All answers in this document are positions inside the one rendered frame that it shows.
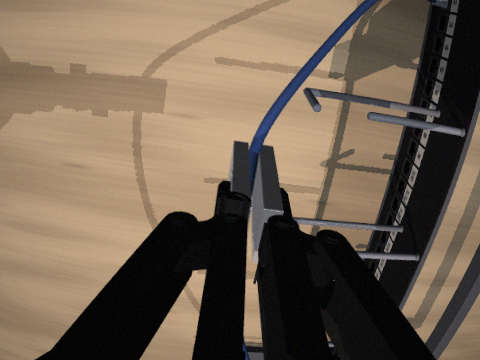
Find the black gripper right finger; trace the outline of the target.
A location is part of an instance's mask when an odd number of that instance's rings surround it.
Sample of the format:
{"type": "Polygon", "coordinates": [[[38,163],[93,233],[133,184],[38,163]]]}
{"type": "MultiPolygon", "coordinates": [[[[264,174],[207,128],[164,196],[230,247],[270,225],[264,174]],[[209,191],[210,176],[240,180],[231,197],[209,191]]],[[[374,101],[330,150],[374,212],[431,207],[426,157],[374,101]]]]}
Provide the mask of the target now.
{"type": "Polygon", "coordinates": [[[251,201],[264,360],[436,360],[342,234],[300,230],[273,146],[259,152],[251,201]]]}

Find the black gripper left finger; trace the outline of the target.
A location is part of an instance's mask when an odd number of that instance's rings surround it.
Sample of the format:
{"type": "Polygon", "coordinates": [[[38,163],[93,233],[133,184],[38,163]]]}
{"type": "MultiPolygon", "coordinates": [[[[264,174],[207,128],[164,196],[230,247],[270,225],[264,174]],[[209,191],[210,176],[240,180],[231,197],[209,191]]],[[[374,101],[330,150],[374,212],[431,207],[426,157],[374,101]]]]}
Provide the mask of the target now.
{"type": "Polygon", "coordinates": [[[166,215],[55,346],[35,360],[139,360],[192,271],[206,269],[192,360],[245,360],[251,208],[249,143],[234,141],[214,216],[166,215]]]}

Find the dark blue cable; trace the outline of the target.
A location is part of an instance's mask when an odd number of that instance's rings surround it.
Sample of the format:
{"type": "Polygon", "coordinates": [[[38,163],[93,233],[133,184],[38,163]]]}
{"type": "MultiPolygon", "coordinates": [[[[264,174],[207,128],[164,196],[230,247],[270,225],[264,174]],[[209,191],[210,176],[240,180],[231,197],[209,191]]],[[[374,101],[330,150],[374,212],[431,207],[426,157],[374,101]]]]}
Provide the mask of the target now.
{"type": "Polygon", "coordinates": [[[336,43],[344,36],[344,34],[353,26],[353,24],[379,0],[365,0],[361,3],[330,35],[330,37],[321,45],[321,47],[313,54],[313,56],[300,69],[295,77],[290,81],[286,88],[282,91],[276,101],[273,103],[262,122],[260,123],[249,148],[250,160],[250,181],[251,181],[251,198],[254,187],[255,175],[257,170],[259,152],[263,146],[265,138],[269,133],[275,120],[284,109],[286,104],[296,93],[303,82],[330,52],[336,43]]]}

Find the black patch panel rack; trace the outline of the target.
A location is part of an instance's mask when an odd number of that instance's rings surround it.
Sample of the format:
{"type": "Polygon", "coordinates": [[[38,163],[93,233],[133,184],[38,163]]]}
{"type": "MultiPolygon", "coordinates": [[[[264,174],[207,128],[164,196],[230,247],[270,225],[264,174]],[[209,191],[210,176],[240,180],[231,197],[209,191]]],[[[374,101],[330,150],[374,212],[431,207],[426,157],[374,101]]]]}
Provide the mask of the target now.
{"type": "MultiPolygon", "coordinates": [[[[303,90],[315,112],[322,109],[316,97],[408,111],[406,118],[367,114],[368,120],[404,126],[375,224],[293,217],[303,225],[373,230],[366,251],[356,252],[401,311],[450,203],[480,112],[480,0],[427,1],[430,7],[409,104],[303,90]]],[[[480,244],[425,343],[436,360],[479,293],[480,244]]]]}

